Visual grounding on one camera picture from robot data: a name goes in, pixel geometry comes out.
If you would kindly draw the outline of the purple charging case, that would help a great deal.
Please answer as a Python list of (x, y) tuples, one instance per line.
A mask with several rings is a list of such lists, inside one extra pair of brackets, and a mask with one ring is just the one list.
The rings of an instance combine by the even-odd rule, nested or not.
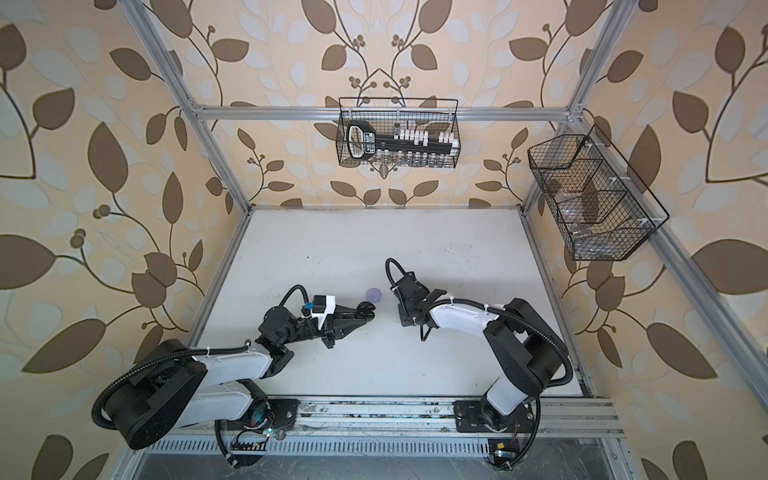
[(378, 288), (369, 288), (365, 293), (365, 299), (368, 302), (377, 304), (382, 299), (382, 292)]

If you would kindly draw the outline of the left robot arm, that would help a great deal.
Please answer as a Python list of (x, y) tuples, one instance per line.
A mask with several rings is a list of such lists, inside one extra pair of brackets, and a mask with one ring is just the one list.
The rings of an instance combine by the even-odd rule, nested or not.
[(336, 342), (375, 317), (373, 303), (354, 308), (331, 295), (311, 297), (302, 285), (299, 314), (285, 300), (264, 315), (255, 340), (230, 348), (190, 348), (178, 340), (159, 344), (132, 369), (111, 382), (91, 408), (93, 423), (117, 431), (133, 450), (147, 448), (169, 432), (211, 422), (217, 433), (237, 429), (266, 437), (290, 430), (296, 399), (272, 399), (259, 381), (275, 377), (293, 359), (290, 345)]

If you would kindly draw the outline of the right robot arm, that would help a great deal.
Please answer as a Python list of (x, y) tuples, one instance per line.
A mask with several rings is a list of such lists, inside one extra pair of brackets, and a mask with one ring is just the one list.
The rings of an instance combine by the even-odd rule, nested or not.
[(489, 453), (488, 462), (494, 469), (514, 470), (539, 432), (542, 393), (574, 378), (565, 342), (523, 299), (496, 306), (453, 297), (441, 289), (430, 290), (393, 258), (385, 260), (385, 274), (398, 301), (401, 324), (417, 326), (421, 341), (434, 330), (449, 329), (487, 342), (501, 375), (465, 418), (486, 431), (512, 430), (513, 440), (518, 439), (521, 428), (530, 430), (524, 443)]

